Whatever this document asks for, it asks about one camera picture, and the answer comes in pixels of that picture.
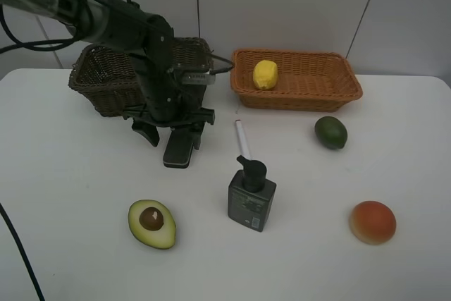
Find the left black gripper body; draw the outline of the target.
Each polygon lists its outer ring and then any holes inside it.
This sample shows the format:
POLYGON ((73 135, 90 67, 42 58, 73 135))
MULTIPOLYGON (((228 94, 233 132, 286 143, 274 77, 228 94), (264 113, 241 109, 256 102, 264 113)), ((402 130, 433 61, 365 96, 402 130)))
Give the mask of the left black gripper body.
POLYGON ((124 108, 125 119, 168 128, 190 128, 193 123, 214 124, 214 110, 203 107, 206 86, 182 85, 175 78, 173 43, 178 39, 158 32, 142 32, 123 48, 144 97, 143 104, 124 108))

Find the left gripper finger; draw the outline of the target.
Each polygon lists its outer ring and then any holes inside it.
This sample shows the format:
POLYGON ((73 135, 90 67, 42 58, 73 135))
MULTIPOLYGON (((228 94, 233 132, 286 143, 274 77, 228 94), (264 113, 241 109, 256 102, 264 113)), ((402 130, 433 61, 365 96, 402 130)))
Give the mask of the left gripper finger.
POLYGON ((142 121, 133 121, 132 130, 144 137, 153 147, 159 143, 159 132, 153 125, 142 121))
POLYGON ((190 134, 192 137, 193 148, 199 150, 201 144, 202 133, 204 132, 205 123, 193 123, 190 126, 190 134))

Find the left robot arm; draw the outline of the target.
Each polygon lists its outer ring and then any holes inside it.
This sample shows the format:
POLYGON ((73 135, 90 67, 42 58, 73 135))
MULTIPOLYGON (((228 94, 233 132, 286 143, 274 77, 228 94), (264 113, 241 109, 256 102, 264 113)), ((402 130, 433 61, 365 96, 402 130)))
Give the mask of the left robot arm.
POLYGON ((159 128, 170 128, 168 152, 198 149, 214 112, 202 106, 215 72, 208 44, 181 38, 158 14, 133 0, 1 0, 66 26, 70 37, 50 42, 13 40, 13 49, 53 51, 89 44, 70 75, 70 87, 103 116, 133 120, 132 128, 152 145, 159 128))

